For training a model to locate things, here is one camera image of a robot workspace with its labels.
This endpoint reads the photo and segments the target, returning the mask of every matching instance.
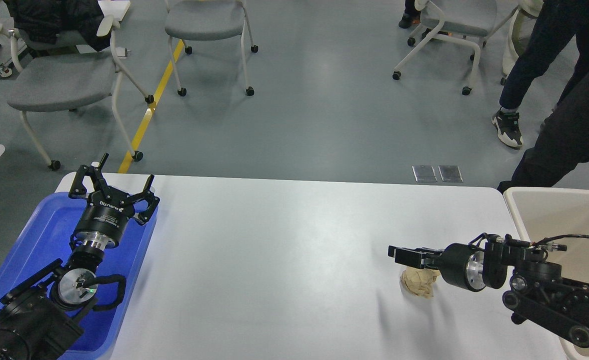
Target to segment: cable connector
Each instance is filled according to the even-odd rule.
[[[550,242],[550,243],[540,244],[539,249],[544,249],[544,250],[548,250],[548,251],[568,251],[568,245]]]

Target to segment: blue plastic tray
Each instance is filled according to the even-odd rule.
[[[84,200],[68,198],[68,193],[53,193],[39,203],[0,267],[0,298],[53,260],[59,258],[66,263],[71,254],[70,235],[85,207]],[[84,334],[60,359],[95,360],[117,339],[156,222],[157,212],[144,226],[131,219],[119,246],[105,249],[105,258],[96,275],[125,276],[123,303],[109,311],[91,311],[84,317],[80,322]],[[100,285],[96,292],[98,304],[112,303],[116,292],[116,284]]]

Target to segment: metal floor plate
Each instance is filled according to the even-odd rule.
[[[413,165],[412,171],[418,183],[436,183],[437,176],[432,165]]]
[[[456,165],[439,165],[439,174],[444,183],[463,183],[464,178],[461,176],[459,166]]]

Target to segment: gray chair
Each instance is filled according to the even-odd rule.
[[[112,114],[125,140],[128,152],[135,162],[140,161],[144,154],[134,150],[132,141],[117,111],[117,98],[121,89],[123,75],[132,81],[144,96],[148,104],[155,98],[139,85],[123,62],[117,57],[115,28],[119,23],[109,15],[101,22],[97,36],[110,34],[110,52],[91,52],[86,54],[65,54],[37,57],[30,61],[29,66],[22,68],[17,52],[18,38],[36,51],[47,51],[86,44],[76,30],[65,30],[59,34],[55,44],[31,41],[24,30],[11,29],[11,55],[16,70],[20,74],[16,78],[13,89],[8,97],[8,105],[20,111],[20,118],[25,130],[34,142],[37,151],[43,157],[48,168],[56,171],[61,167],[58,160],[53,160],[32,130],[27,112],[59,112],[74,110],[94,104],[108,96],[112,96]]]
[[[168,47],[172,71],[176,80],[176,92],[186,96],[186,88],[181,86],[177,64],[173,57],[173,39],[181,39],[185,54],[192,54],[192,46],[188,41],[217,41],[240,36],[243,76],[246,82],[246,95],[253,96],[254,89],[250,85],[244,49],[246,27],[250,37],[250,50],[259,51],[253,41],[253,32],[248,20],[248,12],[240,0],[182,0],[171,6],[165,0],[168,16],[165,30],[168,34]]]
[[[404,65],[429,41],[439,39],[473,49],[474,53],[470,55],[472,70],[467,85],[461,91],[463,95],[469,95],[477,82],[479,73],[479,60],[481,57],[479,44],[485,46],[486,40],[494,34],[496,28],[503,25],[500,23],[495,27],[497,18],[496,0],[415,0],[415,7],[417,10],[422,10],[420,24],[409,35],[408,45],[415,46],[416,40],[414,37],[417,34],[427,29],[432,30],[427,31],[420,43],[394,67],[392,78],[399,80]],[[439,32],[450,33],[452,36],[439,34]],[[478,38],[478,41],[470,41],[467,39],[468,37]]]

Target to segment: brown paper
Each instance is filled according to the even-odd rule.
[[[441,273],[435,269],[408,267],[401,273],[399,282],[411,294],[430,299],[434,296],[432,293],[432,284],[437,281],[440,275]]]

